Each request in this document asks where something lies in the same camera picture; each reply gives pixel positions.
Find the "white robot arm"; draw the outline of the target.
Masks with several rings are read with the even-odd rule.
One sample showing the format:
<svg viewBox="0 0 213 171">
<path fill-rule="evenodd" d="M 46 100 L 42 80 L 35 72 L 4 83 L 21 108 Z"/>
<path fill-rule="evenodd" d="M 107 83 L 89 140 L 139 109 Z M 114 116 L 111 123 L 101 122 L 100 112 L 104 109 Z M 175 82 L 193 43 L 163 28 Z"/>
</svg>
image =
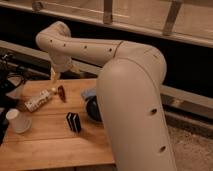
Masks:
<svg viewBox="0 0 213 171">
<path fill-rule="evenodd" d="M 177 171 L 160 87 L 166 61 L 155 47 L 123 40 L 73 38 L 60 21 L 36 35 L 51 58 L 51 79 L 77 70 L 73 58 L 102 68 L 97 102 L 118 171 Z"/>
</svg>

